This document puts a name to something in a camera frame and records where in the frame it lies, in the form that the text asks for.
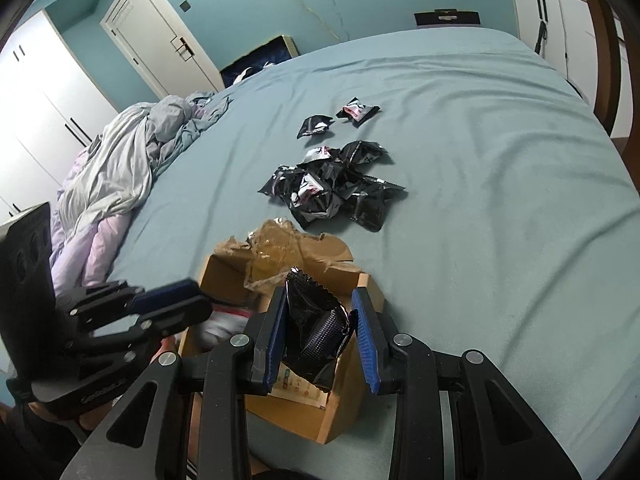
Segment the person's left hand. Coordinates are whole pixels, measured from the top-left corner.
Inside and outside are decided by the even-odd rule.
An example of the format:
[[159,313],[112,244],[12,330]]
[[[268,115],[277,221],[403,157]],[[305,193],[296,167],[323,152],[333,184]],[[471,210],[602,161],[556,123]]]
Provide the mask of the person's left hand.
[[[168,336],[162,340],[160,343],[160,348],[154,354],[151,359],[151,362],[157,360],[157,358],[164,352],[171,351],[175,352],[177,350],[176,338],[174,336]],[[62,424],[63,419],[59,419],[51,412],[49,412],[46,407],[40,402],[29,402],[29,409],[38,417],[45,420],[46,422],[55,422],[56,424]],[[82,414],[76,419],[76,422],[83,430],[93,430],[99,426],[99,423],[102,422],[102,419],[111,411],[112,402],[108,402],[94,410]]]

